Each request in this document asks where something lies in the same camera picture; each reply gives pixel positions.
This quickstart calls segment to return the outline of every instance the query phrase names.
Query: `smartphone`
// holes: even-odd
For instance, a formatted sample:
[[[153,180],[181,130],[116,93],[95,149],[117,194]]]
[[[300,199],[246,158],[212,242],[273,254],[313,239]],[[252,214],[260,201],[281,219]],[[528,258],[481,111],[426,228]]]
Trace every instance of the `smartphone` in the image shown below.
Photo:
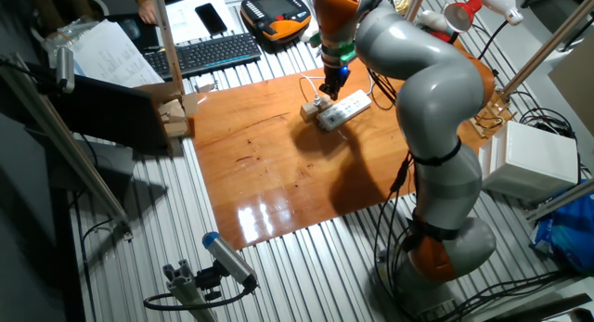
[[[219,14],[216,13],[214,6],[210,3],[207,3],[203,6],[198,6],[196,9],[196,14],[202,20],[202,23],[206,27],[206,30],[211,35],[217,35],[219,33],[226,31],[226,26]]]

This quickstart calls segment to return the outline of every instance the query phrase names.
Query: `black keyboard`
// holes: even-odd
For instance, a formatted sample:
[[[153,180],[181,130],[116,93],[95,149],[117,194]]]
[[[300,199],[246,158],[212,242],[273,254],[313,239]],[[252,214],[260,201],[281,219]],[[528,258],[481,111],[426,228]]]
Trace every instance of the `black keyboard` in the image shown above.
[[[249,33],[176,47],[175,50],[184,77],[254,62],[259,60],[261,55],[255,38]],[[165,52],[147,53],[144,57],[163,80],[172,79]]]

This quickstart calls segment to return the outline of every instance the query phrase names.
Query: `slotted aluminum surface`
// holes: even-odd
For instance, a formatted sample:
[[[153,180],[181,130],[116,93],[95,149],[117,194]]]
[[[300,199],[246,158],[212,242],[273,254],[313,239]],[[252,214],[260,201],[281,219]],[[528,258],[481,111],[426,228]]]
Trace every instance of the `slotted aluminum surface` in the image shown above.
[[[444,2],[426,0],[421,10],[440,10]],[[245,32],[239,2],[230,0],[228,3],[239,32]],[[480,16],[475,24],[484,26]],[[472,54],[478,55],[488,36],[471,30],[460,39]],[[497,40],[484,61],[499,71],[499,84],[505,84],[516,70],[497,48]],[[320,67],[322,64],[316,57],[316,50],[299,43],[275,55],[263,53],[258,62],[186,79],[184,86],[191,92],[196,85],[217,81],[219,89],[227,89]],[[520,90],[530,92],[525,86]],[[526,101],[526,97],[514,95],[511,109],[521,115],[534,105]],[[165,264],[176,265],[180,259],[188,259],[196,271],[213,262],[210,253],[201,246],[201,238],[207,232],[216,231],[217,227],[194,147],[188,138],[175,143],[179,143],[183,157],[157,159],[144,156],[136,164],[124,201],[134,238],[131,241],[121,239],[112,234],[113,225],[107,224],[91,233],[84,242],[97,321],[192,320],[186,312],[161,313],[147,310],[142,305],[144,298],[167,292],[161,270]],[[414,208],[414,200],[404,196],[398,205],[396,235],[403,230],[405,219]],[[83,232],[107,219],[88,196],[81,197],[81,216]],[[258,274],[261,288],[240,302],[214,309],[219,320],[401,320],[385,292],[377,286],[373,274],[372,242],[378,216],[379,208],[370,207],[241,250],[240,254]],[[501,281],[533,277],[556,269],[552,262],[537,258],[528,247],[531,228],[523,218],[522,205],[516,200],[482,193],[471,216],[482,218],[494,229],[497,251],[479,269],[451,282],[450,289],[458,300],[465,300]],[[74,210],[71,210],[71,218],[73,232],[78,233]],[[384,221],[381,247],[387,233]],[[93,321],[80,240],[74,241],[84,309],[87,320]],[[237,295],[240,288],[225,279],[221,291],[225,298],[230,298]],[[171,299],[161,302],[176,304]],[[517,304],[506,303],[506,306]]]

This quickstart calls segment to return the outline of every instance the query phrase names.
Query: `white power strip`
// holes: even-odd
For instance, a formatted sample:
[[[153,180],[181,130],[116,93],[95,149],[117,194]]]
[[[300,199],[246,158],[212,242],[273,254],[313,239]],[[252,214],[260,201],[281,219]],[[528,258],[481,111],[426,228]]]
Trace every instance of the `white power strip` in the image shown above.
[[[369,99],[363,90],[357,90],[338,104],[317,115],[317,119],[323,129],[331,131],[343,123],[348,122],[370,105],[371,99]]]

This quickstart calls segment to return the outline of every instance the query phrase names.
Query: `wooden tabletop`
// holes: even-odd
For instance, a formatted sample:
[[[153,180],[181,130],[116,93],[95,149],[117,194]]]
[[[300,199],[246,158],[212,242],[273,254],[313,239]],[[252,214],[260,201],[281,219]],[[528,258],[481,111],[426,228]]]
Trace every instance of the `wooden tabletop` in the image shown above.
[[[339,99],[369,89],[360,61]],[[323,70],[308,71],[323,76]],[[319,86],[322,80],[313,80]],[[402,81],[393,80],[399,89]],[[378,103],[390,102],[375,87]],[[194,147],[220,234],[235,249],[380,203],[408,147],[395,109],[376,104],[332,132],[299,115],[312,100],[299,74],[206,95],[192,116]],[[467,122],[458,131],[475,151]],[[407,182],[401,195],[414,190]]]

